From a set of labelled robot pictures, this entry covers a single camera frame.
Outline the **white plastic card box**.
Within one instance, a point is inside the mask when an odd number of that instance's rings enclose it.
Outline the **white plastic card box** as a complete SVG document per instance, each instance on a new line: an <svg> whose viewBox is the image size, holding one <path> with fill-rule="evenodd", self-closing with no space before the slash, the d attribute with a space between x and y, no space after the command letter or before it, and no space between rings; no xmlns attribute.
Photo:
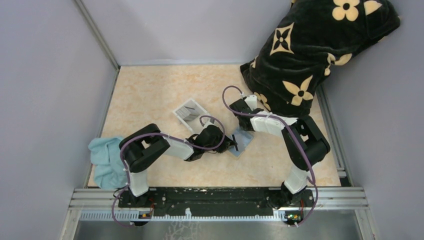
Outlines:
<svg viewBox="0 0 424 240"><path fill-rule="evenodd" d="M189 98L172 112L192 134L198 134L203 127L215 123L215 120L209 117L200 120L201 116L209 116L210 113L193 98Z"/></svg>

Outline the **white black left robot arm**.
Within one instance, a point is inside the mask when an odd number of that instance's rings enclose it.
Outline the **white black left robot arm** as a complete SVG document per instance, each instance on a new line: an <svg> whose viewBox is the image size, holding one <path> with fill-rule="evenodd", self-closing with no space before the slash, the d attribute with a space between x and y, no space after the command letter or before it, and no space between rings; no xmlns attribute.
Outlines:
<svg viewBox="0 0 424 240"><path fill-rule="evenodd" d="M205 124L199 133L184 139L161 132L154 123L145 126L119 143L119 156L127 171L131 202L138 207L149 203L147 169L161 156L192 162L205 152L224 153L235 146L236 141L212 123Z"/></svg>

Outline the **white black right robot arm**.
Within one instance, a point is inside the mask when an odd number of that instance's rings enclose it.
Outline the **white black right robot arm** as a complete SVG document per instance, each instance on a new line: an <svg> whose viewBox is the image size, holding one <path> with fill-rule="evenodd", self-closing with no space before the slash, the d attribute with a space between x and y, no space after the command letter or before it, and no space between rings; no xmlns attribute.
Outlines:
<svg viewBox="0 0 424 240"><path fill-rule="evenodd" d="M237 117L242 130L283 139L292 167L282 183L281 199L287 206L295 206L308 181L315 179L313 166L330 152L330 144L309 115L300 118L279 116L258 108L256 103L248 104L253 98L241 98L228 108Z"/></svg>

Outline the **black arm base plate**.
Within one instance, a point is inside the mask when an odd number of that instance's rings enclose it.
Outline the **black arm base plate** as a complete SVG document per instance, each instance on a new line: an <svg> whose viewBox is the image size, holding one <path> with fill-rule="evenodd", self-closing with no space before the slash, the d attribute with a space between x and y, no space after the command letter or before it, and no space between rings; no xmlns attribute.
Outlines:
<svg viewBox="0 0 424 240"><path fill-rule="evenodd" d="M313 191L304 188L291 194L280 187L151 187L141 196L125 190L118 197L120 208L141 208L177 204L250 204L260 207L311 207Z"/></svg>

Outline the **thin credit card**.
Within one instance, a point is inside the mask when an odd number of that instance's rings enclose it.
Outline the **thin credit card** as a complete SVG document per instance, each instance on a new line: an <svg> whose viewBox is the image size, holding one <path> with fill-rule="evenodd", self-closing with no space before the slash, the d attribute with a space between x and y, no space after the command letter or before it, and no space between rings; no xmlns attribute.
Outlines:
<svg viewBox="0 0 424 240"><path fill-rule="evenodd" d="M229 152L234 157L239 158L242 155L242 153L245 152L248 145L252 142L253 136L249 134L235 133L235 134L232 134L231 137L237 142L237 146L229 150Z"/></svg>

